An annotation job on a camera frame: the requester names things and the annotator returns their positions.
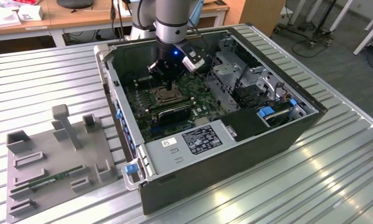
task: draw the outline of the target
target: gray floor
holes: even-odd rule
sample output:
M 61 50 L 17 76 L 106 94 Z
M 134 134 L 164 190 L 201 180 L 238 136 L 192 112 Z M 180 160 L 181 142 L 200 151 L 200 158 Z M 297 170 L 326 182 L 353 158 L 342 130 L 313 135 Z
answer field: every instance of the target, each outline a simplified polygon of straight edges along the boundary
M 310 3 L 305 3 L 301 16 L 296 26 L 304 20 Z M 298 0 L 288 0 L 288 7 L 293 10 Z M 317 25 L 328 3 L 322 3 L 313 19 Z M 341 9 L 333 9 L 325 27 L 330 27 Z M 364 31 L 368 21 L 353 14 L 348 14 L 333 33 L 334 40 L 328 49 L 313 58 L 297 56 L 290 47 L 304 38 L 288 31 L 281 31 L 272 35 L 274 42 L 313 70 L 313 72 L 341 92 L 342 95 L 373 117 L 373 68 L 370 68 L 364 50 L 358 56 L 353 55 L 353 50 L 362 41 L 368 32 Z M 313 55 L 322 46 L 308 49 L 306 45 L 298 45 L 294 50 L 304 55 Z

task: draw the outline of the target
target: white label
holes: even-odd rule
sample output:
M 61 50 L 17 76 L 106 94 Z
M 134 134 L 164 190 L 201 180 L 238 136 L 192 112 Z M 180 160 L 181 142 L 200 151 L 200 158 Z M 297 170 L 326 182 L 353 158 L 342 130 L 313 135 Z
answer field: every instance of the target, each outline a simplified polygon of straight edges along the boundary
M 46 29 L 46 26 L 44 26 L 44 27 L 28 27 L 28 28 L 25 28 L 25 30 L 34 30 L 34 29 Z
M 174 145 L 176 143 L 177 143 L 176 138 L 170 138 L 170 139 L 166 139 L 166 140 L 161 141 L 162 147 L 168 147 L 170 145 Z

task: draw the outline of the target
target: robotic arm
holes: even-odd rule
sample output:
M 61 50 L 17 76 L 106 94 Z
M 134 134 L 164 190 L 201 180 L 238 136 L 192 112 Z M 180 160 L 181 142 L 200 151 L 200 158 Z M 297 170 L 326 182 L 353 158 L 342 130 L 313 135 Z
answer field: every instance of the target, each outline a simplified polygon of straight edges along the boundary
M 172 83 L 185 69 L 193 72 L 205 63 L 205 53 L 186 40 L 188 23 L 197 23 L 202 4 L 204 0 L 156 0 L 156 21 L 152 24 L 156 28 L 157 52 L 148 71 L 161 80 L 166 90 L 172 89 Z M 152 6 L 153 0 L 140 0 L 132 6 L 133 12 L 137 12 L 133 13 L 137 28 L 152 29 Z M 189 18 L 192 6 L 196 7 Z

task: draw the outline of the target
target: metal slat surface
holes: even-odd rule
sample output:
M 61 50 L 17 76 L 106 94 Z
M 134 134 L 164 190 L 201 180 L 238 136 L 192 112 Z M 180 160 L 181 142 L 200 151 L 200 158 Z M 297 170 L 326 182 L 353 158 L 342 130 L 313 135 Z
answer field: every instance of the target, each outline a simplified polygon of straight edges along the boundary
M 246 25 L 234 29 L 329 108 L 317 125 L 289 150 L 149 216 L 138 192 L 128 191 L 120 179 L 18 223 L 373 223 L 373 119 L 260 31 Z M 52 129 L 53 105 L 69 105 L 70 122 L 90 112 L 102 118 L 117 170 L 125 162 L 96 63 L 84 57 L 92 49 L 82 45 L 0 56 L 0 223 L 5 133 Z

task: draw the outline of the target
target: blue latch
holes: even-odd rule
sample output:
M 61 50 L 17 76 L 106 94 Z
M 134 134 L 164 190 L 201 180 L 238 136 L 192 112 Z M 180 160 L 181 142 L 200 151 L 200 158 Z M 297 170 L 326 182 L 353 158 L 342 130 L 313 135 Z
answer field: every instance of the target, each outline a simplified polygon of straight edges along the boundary
M 116 112 L 116 118 L 117 118 L 117 119 L 122 118 L 122 115 L 121 115 L 121 110 L 120 110 L 120 109 L 117 109 L 117 112 Z
M 126 175 L 137 173 L 137 171 L 138 171 L 138 165 L 137 164 L 130 164 L 130 165 L 125 166 L 125 173 L 126 173 Z
M 293 106 L 296 106 L 296 105 L 297 105 L 297 101 L 296 101 L 294 99 L 290 99 L 290 104 L 292 104 Z
M 274 113 L 274 110 L 272 109 L 270 106 L 266 106 L 258 110 L 258 114 L 261 115 L 261 117 L 265 117 L 273 113 Z

